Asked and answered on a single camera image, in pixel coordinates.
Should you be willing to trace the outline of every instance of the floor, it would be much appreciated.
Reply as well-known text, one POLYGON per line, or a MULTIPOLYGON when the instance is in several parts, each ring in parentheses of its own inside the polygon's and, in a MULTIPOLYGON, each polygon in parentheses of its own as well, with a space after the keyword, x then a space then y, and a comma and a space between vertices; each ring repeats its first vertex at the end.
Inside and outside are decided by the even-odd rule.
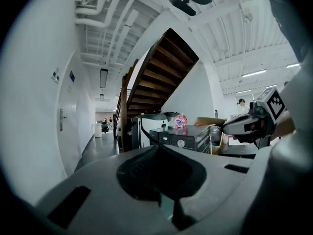
POLYGON ((117 140, 113 137, 113 131, 103 133, 101 138, 93 137, 87 144, 83 157, 78 162, 75 171, 93 161, 105 159, 117 154, 119 154, 118 144, 117 140))

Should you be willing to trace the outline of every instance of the cardboard box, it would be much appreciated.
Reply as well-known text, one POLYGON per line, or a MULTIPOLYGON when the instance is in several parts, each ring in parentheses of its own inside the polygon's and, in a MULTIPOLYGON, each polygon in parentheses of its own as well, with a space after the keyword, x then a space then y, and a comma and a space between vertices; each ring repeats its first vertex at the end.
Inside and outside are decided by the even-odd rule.
MULTIPOLYGON (((226 122, 226 119, 221 118, 212 118, 212 117, 197 117, 197 120, 194 126, 212 126, 217 125, 221 126, 226 122)), ((211 151, 212 154, 217 155, 220 151, 227 149, 228 146, 228 137, 222 132, 221 142, 219 146, 212 145, 211 151)))

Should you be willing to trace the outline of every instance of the staircase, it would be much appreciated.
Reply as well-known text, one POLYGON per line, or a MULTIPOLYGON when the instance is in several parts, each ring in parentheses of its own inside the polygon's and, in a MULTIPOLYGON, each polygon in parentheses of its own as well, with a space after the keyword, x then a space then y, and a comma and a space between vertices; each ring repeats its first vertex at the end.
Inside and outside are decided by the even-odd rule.
POLYGON ((135 64, 123 78, 116 111, 118 116, 122 109, 122 133, 123 125, 126 129, 127 120, 141 113, 160 111, 198 59, 189 45, 174 30, 168 29, 148 51, 127 101, 127 85, 135 64))

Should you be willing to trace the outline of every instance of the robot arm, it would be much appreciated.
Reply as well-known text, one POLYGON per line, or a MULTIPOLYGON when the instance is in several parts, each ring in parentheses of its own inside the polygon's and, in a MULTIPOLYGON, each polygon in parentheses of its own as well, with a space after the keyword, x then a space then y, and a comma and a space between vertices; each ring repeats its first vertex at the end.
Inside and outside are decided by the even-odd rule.
POLYGON ((286 107, 275 87, 267 88, 250 103, 249 113, 222 126, 225 134, 235 135, 239 142, 254 143, 259 149, 269 146, 275 124, 286 107))

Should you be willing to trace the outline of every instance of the fluorescent light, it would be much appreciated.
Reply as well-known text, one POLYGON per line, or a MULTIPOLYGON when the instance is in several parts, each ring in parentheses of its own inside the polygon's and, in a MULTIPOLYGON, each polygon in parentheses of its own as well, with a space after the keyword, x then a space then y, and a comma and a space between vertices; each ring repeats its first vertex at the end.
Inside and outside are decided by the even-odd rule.
POLYGON ((257 74, 261 74, 261 73, 265 73, 265 72, 266 72, 266 70, 259 70, 259 71, 256 71, 256 72, 245 74, 242 77, 253 76, 253 75, 257 75, 257 74))
POLYGON ((300 64, 288 65, 286 68, 292 68, 292 67, 297 67, 297 66, 300 66, 300 64))
POLYGON ((236 94, 238 93, 243 93, 243 92, 250 92, 251 90, 246 90, 246 91, 242 91, 242 92, 236 92, 236 94))
POLYGON ((277 86, 277 85, 278 85, 278 84, 270 85, 270 86, 265 87, 265 89, 266 89, 266 88, 270 88, 270 87, 274 87, 274 86, 277 86))
POLYGON ((101 69, 100 70, 100 88, 105 88, 107 84, 108 70, 101 69))

